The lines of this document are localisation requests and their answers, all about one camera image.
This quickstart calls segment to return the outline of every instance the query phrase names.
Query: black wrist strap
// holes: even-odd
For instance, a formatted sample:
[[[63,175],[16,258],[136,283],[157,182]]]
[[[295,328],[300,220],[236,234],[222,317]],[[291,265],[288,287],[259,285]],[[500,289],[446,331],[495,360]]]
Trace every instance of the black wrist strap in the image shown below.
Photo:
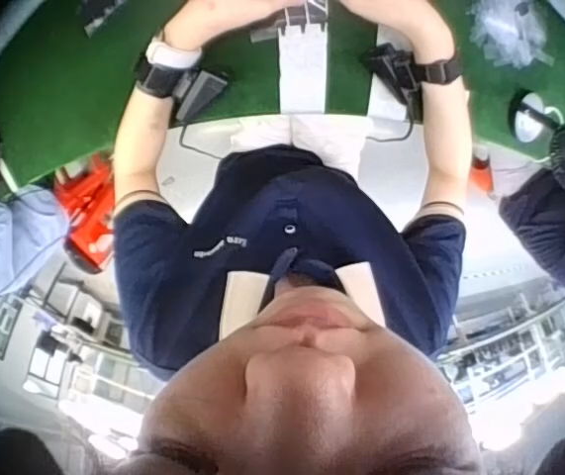
[[[412,64],[412,74],[417,82],[447,85],[455,81],[462,73],[462,61],[458,51],[450,60],[436,61],[432,64]]]
[[[135,68],[137,87],[150,96],[164,99],[172,96],[184,72],[184,70],[150,64],[144,53]]]

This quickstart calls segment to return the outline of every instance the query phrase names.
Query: green mat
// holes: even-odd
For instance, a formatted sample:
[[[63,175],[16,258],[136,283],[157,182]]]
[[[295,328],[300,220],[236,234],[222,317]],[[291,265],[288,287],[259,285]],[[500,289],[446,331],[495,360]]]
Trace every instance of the green mat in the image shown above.
[[[47,0],[0,57],[0,130],[3,156],[19,185],[52,172],[93,151],[112,147],[133,87],[133,67],[152,34],[183,0],[129,0],[88,39],[76,16],[77,0]],[[470,44],[470,2],[437,0],[452,25],[464,56],[472,91],[475,132],[481,139],[535,157],[547,143],[522,145],[511,136],[508,107],[522,89],[539,93],[565,116],[565,23],[548,16],[546,51],[553,67],[535,64],[517,71],[495,68]],[[367,112],[371,76],[359,57],[372,48],[376,26],[331,2],[329,23],[329,113]],[[224,71],[231,89],[200,119],[279,112],[276,42],[252,45],[247,32],[216,41],[206,50],[205,67]]]

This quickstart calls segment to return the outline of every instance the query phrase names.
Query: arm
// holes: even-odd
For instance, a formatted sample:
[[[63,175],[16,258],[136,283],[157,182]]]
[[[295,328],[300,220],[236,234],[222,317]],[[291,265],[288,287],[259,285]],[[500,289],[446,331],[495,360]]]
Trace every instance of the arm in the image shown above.
[[[418,64],[451,59],[453,36],[438,12],[426,0],[341,0],[353,13],[405,34]],[[440,86],[423,84],[424,141],[429,176],[423,207],[433,202],[464,209],[472,157],[471,122],[462,78]],[[452,207],[423,208],[425,214],[461,214]]]
[[[171,47],[195,51],[211,39],[303,0],[189,0],[165,26]],[[119,213],[136,201],[163,201],[156,165],[165,144],[173,100],[157,99],[135,88],[122,118],[114,153]]]

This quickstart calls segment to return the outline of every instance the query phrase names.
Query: red object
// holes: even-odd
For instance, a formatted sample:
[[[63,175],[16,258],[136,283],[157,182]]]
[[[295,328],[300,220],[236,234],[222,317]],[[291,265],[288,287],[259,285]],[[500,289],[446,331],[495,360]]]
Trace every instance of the red object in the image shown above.
[[[56,176],[54,193],[71,221],[68,246],[72,257],[82,259],[85,270],[100,272],[113,254],[112,215],[115,187],[110,162],[92,156],[88,169],[70,178],[63,168]]]
[[[489,160],[474,158],[469,172],[469,181],[485,193],[493,193],[493,174]]]

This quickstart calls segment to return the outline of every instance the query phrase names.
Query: mouth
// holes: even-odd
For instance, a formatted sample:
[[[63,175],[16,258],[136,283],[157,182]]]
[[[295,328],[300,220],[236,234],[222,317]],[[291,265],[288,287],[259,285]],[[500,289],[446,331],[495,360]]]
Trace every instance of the mouth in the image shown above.
[[[322,301],[308,301],[280,309],[264,322],[271,327],[295,329],[312,327],[317,330],[352,329],[354,323],[344,312]]]

